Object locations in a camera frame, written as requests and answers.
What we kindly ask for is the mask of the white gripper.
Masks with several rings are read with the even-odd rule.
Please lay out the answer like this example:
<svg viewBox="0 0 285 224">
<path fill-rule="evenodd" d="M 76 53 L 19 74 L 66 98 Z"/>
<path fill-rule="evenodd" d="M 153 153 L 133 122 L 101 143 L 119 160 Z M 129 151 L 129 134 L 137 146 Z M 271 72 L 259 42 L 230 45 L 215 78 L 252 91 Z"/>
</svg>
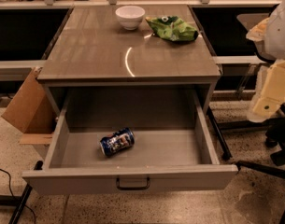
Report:
<svg viewBox="0 0 285 224">
<path fill-rule="evenodd" d="M 285 60 L 278 59 L 270 67 L 260 68 L 247 119 L 255 123 L 264 122 L 270 119 L 284 103 Z"/>
</svg>

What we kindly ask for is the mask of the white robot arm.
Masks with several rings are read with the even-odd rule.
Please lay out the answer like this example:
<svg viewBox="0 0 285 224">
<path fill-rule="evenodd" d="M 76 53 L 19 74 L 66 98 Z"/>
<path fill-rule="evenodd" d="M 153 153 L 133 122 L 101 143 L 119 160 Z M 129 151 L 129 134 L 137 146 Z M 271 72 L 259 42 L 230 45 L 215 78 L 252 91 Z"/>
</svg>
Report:
<svg viewBox="0 0 285 224">
<path fill-rule="evenodd" d="M 267 19 L 252 27 L 246 38 L 263 41 L 265 53 L 275 58 L 269 68 L 259 70 L 255 95 L 247 113 L 249 121 L 264 122 L 285 103 L 285 0 Z"/>
</svg>

